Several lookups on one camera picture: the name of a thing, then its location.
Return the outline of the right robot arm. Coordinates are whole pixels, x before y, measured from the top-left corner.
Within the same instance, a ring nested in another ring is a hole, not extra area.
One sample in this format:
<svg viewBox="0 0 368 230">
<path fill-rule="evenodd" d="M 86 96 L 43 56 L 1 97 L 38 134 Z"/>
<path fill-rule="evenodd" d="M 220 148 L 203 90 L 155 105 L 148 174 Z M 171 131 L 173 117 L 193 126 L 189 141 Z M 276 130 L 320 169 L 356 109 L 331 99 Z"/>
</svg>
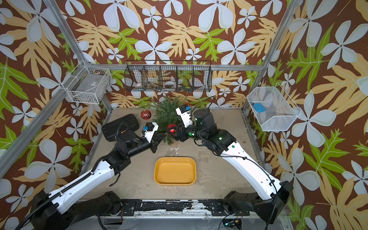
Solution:
<svg viewBox="0 0 368 230">
<path fill-rule="evenodd" d="M 216 157 L 229 162 L 254 188 L 253 193 L 231 191 L 223 199 L 227 215 L 256 213 L 266 225 L 273 224 L 293 191 L 288 181 L 280 181 L 268 173 L 227 130 L 219 129 L 209 108 L 192 111 L 188 104 L 176 108 L 181 123 L 167 128 L 175 140 L 200 141 Z"/>
</svg>

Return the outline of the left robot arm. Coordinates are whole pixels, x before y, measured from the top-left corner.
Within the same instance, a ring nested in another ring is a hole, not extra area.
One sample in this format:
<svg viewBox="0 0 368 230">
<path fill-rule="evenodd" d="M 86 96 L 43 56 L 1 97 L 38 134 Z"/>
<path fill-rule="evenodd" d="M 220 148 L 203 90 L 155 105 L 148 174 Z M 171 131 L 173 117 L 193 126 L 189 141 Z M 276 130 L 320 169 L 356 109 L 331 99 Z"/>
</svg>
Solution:
<svg viewBox="0 0 368 230">
<path fill-rule="evenodd" d="M 71 224 L 78 200 L 102 182 L 120 174 L 130 163 L 131 157 L 148 149 L 157 150 L 165 134 L 158 134 L 156 122 L 148 122 L 142 129 L 142 136 L 135 131 L 139 124 L 134 118 L 119 118 L 102 126 L 106 140 L 115 142 L 113 150 L 100 157 L 92 169 L 50 193 L 40 192 L 31 212 L 16 226 L 23 228 L 28 222 L 36 230 L 65 230 Z"/>
</svg>

